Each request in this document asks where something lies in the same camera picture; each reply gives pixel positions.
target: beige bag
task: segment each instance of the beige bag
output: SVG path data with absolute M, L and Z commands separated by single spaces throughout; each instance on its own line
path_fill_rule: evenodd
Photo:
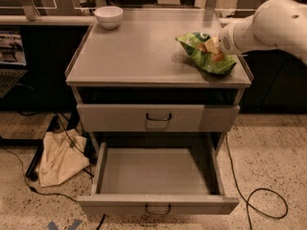
M 89 166 L 88 158 L 83 155 L 86 139 L 75 129 L 67 133 L 71 140 L 65 132 L 45 134 L 44 152 L 38 168 L 42 187 L 59 185 Z

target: drawer handle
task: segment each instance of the drawer handle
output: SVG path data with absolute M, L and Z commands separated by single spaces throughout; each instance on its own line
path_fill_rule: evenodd
M 150 215 L 168 215 L 171 213 L 172 211 L 172 208 L 171 208 L 171 204 L 169 204 L 169 208 L 166 210 L 166 211 L 161 211 L 161 212 L 158 212 L 158 211 L 150 211 L 148 209 L 148 204 L 145 205 L 145 211 L 147 214 L 150 214 Z
M 146 113 L 146 119 L 150 121 L 170 121 L 172 119 L 172 113 L 167 118 L 152 118 L 149 113 Z

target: cabinet top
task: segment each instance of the cabinet top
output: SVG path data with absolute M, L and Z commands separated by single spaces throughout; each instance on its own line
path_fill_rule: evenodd
M 105 30 L 90 28 L 80 51 L 68 67 L 69 85 L 80 86 L 250 86 L 240 60 L 225 77 L 199 69 L 175 38 L 200 32 L 217 35 L 221 25 L 212 11 L 126 10 L 122 25 Z

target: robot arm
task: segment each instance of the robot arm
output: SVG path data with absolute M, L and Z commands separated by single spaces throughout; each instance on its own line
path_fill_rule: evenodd
M 307 6 L 269 0 L 254 15 L 222 28 L 219 41 L 226 54 L 279 49 L 307 64 Z

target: drawer cabinet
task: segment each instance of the drawer cabinet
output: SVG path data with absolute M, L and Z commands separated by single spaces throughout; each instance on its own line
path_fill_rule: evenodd
M 66 71 L 98 154 L 88 214 L 229 214 L 216 156 L 252 74 L 241 57 L 207 74 L 176 37 L 216 35 L 210 10 L 125 10 L 123 23 L 89 28 Z
M 239 106 L 201 104 L 79 104 L 87 131 L 229 131 Z
M 209 134 L 156 139 L 117 134 L 102 143 L 91 196 L 78 198 L 86 213 L 229 214 L 236 207 L 238 199 L 224 195 Z

